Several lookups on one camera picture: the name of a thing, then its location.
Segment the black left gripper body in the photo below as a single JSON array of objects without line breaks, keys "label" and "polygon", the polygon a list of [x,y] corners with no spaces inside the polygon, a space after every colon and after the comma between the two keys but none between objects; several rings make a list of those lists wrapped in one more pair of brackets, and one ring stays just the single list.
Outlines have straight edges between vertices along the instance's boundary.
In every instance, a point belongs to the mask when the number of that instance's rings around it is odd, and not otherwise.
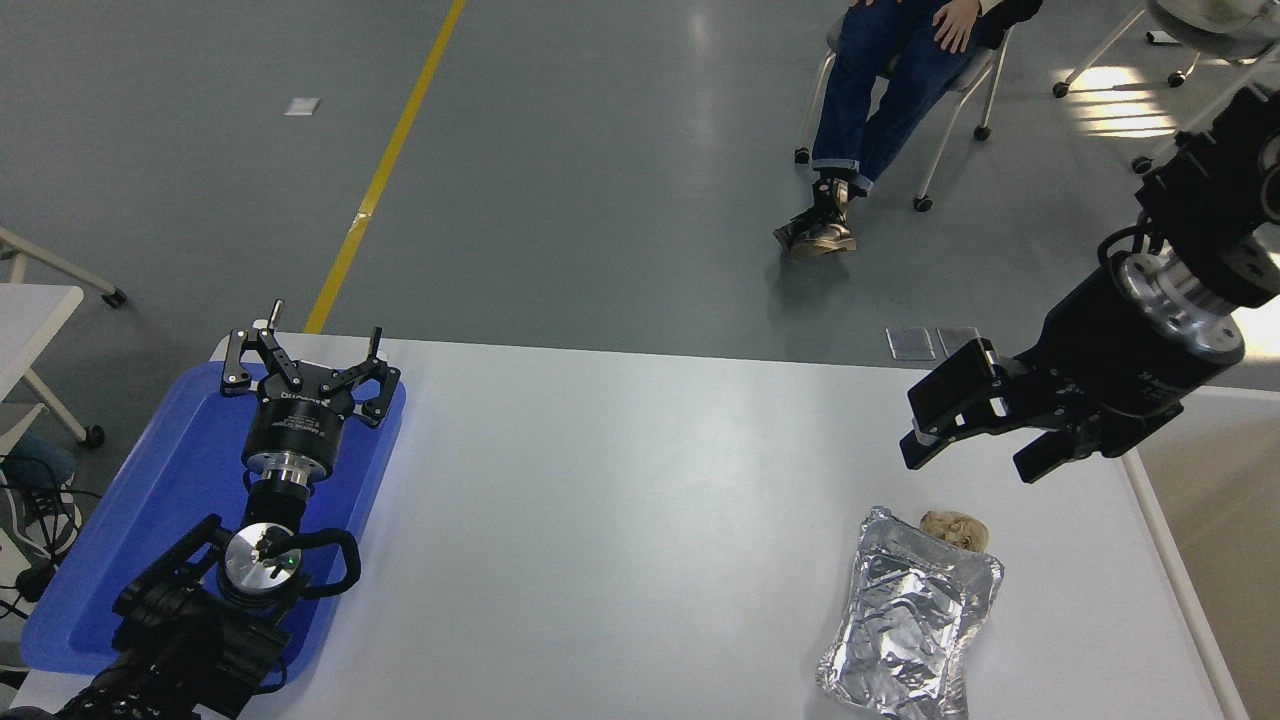
[{"label": "black left gripper body", "polygon": [[355,410],[351,389],[319,397],[257,383],[259,405],[243,447],[243,465],[265,473],[268,461],[284,454],[305,459],[310,473],[332,473],[340,447],[342,427]]}]

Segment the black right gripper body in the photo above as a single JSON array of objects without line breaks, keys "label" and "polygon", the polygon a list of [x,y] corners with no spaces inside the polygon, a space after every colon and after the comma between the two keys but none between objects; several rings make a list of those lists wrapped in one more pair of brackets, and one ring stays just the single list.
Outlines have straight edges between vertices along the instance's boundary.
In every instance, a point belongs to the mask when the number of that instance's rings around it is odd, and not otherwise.
[{"label": "black right gripper body", "polygon": [[1176,293],[1167,265],[1105,265],[1053,306],[1039,366],[1083,397],[1082,457],[1125,454],[1213,379],[1213,314]]}]

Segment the person's hand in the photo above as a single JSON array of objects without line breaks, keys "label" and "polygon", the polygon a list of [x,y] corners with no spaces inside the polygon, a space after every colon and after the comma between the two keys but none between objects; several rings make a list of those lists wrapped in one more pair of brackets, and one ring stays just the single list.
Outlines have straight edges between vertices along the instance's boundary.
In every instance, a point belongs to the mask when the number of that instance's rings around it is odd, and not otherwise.
[{"label": "person's hand", "polygon": [[952,55],[965,53],[982,12],[978,0],[946,1],[932,18],[934,41],[940,49]]}]

